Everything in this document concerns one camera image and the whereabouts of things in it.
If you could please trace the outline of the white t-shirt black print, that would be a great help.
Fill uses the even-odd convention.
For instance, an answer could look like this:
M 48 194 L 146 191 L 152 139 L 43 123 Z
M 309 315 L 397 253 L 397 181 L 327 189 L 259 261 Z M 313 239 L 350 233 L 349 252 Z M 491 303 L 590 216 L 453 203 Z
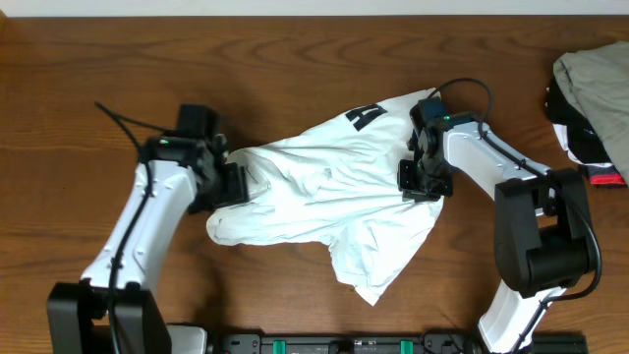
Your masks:
M 304 133 L 228 159 L 244 167 L 250 199 L 206 222 L 223 246 L 318 242 L 336 279 L 375 305 L 435 227 L 444 201 L 403 198 L 398 165 L 411 158 L 419 90 L 342 112 Z

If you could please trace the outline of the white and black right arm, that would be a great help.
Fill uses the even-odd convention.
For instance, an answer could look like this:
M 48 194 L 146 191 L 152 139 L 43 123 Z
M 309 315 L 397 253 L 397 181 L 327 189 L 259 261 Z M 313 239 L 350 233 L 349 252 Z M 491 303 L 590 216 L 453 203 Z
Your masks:
M 591 294 L 601 251 L 584 183 L 573 169 L 552 170 L 494 137 L 472 112 L 417 108 L 409 149 L 398 168 L 404 198 L 452 196 L 452 175 L 468 175 L 494 203 L 495 296 L 474 333 L 423 333 L 420 353 L 586 353 L 579 333 L 537 334 L 548 308 Z

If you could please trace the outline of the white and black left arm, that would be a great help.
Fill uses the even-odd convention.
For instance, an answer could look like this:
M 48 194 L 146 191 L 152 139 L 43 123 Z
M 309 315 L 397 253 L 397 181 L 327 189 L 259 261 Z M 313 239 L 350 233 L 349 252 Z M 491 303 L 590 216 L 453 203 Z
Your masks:
M 58 282 L 48 296 L 54 352 L 208 351 L 207 330 L 168 324 L 154 293 L 182 217 L 247 200 L 244 170 L 227 155 L 222 134 L 146 141 L 132 192 L 105 245 L 79 282 Z

